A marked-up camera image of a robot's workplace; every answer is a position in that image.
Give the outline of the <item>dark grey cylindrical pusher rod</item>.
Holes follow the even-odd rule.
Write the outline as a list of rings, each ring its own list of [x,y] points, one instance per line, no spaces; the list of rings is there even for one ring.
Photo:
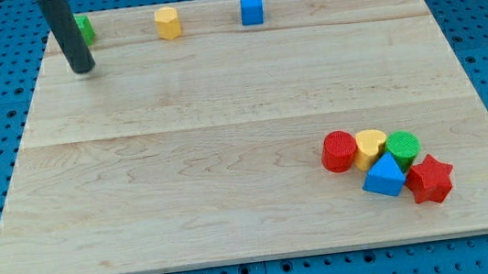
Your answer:
[[[95,61],[86,40],[75,21],[67,0],[33,0],[59,43],[74,73],[87,73],[94,69]]]

